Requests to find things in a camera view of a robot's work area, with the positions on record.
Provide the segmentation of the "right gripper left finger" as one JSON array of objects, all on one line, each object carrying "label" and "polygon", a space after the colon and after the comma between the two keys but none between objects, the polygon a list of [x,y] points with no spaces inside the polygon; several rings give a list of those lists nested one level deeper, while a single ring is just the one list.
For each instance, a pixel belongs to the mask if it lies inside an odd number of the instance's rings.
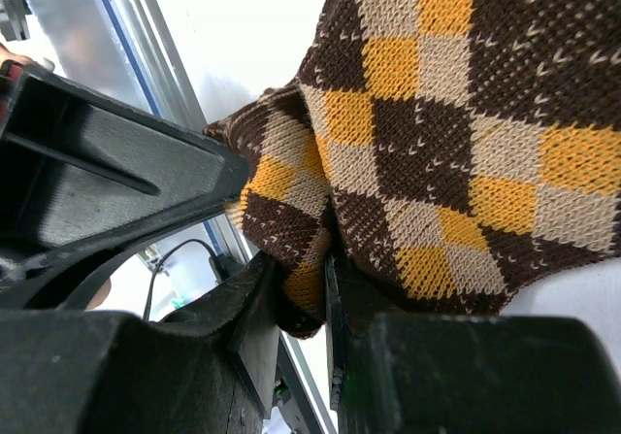
[{"label": "right gripper left finger", "polygon": [[258,433],[277,330],[275,262],[241,271],[161,322],[122,312],[3,310],[5,433]]}]

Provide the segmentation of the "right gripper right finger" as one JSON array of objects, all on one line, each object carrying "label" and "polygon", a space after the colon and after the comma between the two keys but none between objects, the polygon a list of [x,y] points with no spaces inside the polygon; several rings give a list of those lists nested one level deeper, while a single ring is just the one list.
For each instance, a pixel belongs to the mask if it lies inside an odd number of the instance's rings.
[{"label": "right gripper right finger", "polygon": [[339,251],[325,277],[342,433],[619,431],[619,379],[579,320],[409,314]]}]

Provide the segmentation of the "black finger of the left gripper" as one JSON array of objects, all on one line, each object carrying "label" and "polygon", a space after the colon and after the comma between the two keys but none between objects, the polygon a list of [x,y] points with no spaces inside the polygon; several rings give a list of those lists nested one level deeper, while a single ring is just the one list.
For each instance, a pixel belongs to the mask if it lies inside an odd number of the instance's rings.
[{"label": "black finger of the left gripper", "polygon": [[223,144],[36,65],[1,66],[1,306],[77,308],[134,252],[222,213]]}]

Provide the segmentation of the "brown yellow argyle sock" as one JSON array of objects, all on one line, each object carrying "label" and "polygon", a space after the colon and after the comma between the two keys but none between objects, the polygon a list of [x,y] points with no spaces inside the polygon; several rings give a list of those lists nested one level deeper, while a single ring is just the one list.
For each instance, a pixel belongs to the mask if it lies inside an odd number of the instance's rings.
[{"label": "brown yellow argyle sock", "polygon": [[620,0],[326,0],[294,79],[205,134],[290,335],[332,248],[409,311],[496,314],[620,254]]}]

